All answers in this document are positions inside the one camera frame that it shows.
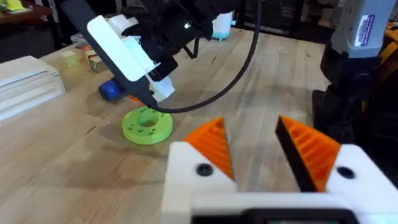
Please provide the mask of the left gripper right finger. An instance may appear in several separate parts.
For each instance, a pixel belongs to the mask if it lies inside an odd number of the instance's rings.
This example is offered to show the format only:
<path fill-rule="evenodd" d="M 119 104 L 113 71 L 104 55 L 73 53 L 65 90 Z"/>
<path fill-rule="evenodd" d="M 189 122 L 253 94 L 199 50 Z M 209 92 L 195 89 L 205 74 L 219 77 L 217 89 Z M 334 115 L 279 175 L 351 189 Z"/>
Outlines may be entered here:
<path fill-rule="evenodd" d="M 275 133 L 303 191 L 338 195 L 362 214 L 397 215 L 397 188 L 359 146 L 282 115 Z"/>

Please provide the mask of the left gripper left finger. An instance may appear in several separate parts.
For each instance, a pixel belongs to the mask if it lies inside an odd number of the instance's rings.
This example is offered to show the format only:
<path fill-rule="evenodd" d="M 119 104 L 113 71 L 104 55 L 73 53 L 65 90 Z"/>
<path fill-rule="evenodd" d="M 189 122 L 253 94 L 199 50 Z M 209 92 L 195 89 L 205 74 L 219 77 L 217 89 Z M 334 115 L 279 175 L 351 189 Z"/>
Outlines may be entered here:
<path fill-rule="evenodd" d="M 198 198 L 238 191 L 224 118 L 197 127 L 169 146 L 161 223 L 190 223 Z"/>

